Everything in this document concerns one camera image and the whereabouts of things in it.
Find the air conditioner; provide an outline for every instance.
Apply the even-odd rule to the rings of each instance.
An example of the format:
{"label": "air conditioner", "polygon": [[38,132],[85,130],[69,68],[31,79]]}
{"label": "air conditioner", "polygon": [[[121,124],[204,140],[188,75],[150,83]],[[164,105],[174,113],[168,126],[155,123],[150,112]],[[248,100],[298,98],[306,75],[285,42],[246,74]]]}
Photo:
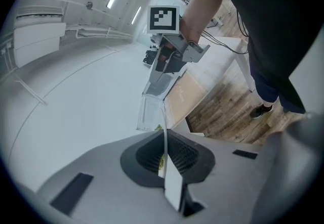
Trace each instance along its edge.
{"label": "air conditioner", "polygon": [[65,34],[63,10],[48,6],[23,6],[17,9],[14,22],[14,56],[16,65],[27,63],[58,51]]}

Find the hand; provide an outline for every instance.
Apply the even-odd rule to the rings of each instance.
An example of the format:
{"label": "hand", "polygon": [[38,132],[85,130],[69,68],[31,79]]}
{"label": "hand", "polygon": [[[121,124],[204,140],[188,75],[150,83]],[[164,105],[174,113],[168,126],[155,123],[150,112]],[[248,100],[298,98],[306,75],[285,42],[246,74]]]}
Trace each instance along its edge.
{"label": "hand", "polygon": [[[179,30],[187,41],[193,41],[194,43],[198,44],[201,33],[199,33],[194,28],[190,27],[190,24],[187,23],[183,18],[181,18],[180,20]],[[171,43],[167,43],[165,44],[165,46],[170,49],[173,49]]]}

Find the white panel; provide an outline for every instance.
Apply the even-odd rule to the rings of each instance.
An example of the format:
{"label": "white panel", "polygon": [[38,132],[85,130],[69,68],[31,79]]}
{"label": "white panel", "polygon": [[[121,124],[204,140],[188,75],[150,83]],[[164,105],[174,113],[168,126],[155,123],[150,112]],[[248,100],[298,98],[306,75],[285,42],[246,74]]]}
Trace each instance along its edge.
{"label": "white panel", "polygon": [[180,207],[181,191],[182,176],[168,155],[167,173],[165,177],[165,197],[175,210],[179,210]]}
{"label": "white panel", "polygon": [[62,8],[49,7],[49,6],[22,6],[17,10],[18,16],[27,16],[27,15],[63,15]]}
{"label": "white panel", "polygon": [[163,124],[161,108],[163,101],[143,95],[137,121],[137,129],[151,131]]}
{"label": "white panel", "polygon": [[[17,75],[40,97],[47,100],[45,96],[68,76],[116,52],[107,46],[98,46],[100,43],[107,42],[106,39],[96,41],[79,39],[77,43],[67,44],[63,48],[60,47],[59,51],[25,65],[17,72]],[[121,40],[109,40],[109,45],[113,49],[118,49],[122,44]],[[0,151],[6,165],[20,127],[37,104],[38,101],[22,85],[13,82],[11,77],[0,85],[2,112],[0,124],[3,124],[0,125],[0,129],[3,130]]]}
{"label": "white panel", "polygon": [[19,49],[37,41],[62,37],[65,34],[65,23],[46,23],[28,25],[14,30],[14,47]]}
{"label": "white panel", "polygon": [[324,27],[313,45],[290,75],[289,79],[296,89],[307,112],[324,113]]}
{"label": "white panel", "polygon": [[38,41],[24,46],[20,49],[14,49],[14,56],[17,67],[22,67],[27,63],[36,60],[44,55],[59,50],[60,38]]}
{"label": "white panel", "polygon": [[27,16],[27,17],[20,17],[16,18],[14,22],[14,29],[30,26],[30,25],[36,25],[36,24],[53,24],[53,23],[61,23],[62,17],[51,17],[51,16]]}

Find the white curved surface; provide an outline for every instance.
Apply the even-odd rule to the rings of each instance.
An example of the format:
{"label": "white curved surface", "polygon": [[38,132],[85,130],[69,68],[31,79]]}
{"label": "white curved surface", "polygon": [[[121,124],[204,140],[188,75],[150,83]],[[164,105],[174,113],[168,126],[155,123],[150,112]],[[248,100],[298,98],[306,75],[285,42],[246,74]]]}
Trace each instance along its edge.
{"label": "white curved surface", "polygon": [[[64,46],[60,51],[35,60],[15,73],[23,79],[40,97],[46,96],[65,78],[85,67],[89,63],[122,49],[120,43],[111,43],[112,48],[99,46],[100,42],[78,40],[77,43]],[[38,105],[21,85],[14,83],[13,76],[0,85],[0,129],[3,137],[0,142],[1,155],[8,164],[12,146],[21,126],[28,115]]]}
{"label": "white curved surface", "polygon": [[136,119],[148,72],[141,63],[145,50],[128,44],[128,49],[106,52],[99,60],[87,57],[94,62],[49,91],[49,105],[38,104],[22,125],[9,170],[33,191],[93,147],[141,133]]}

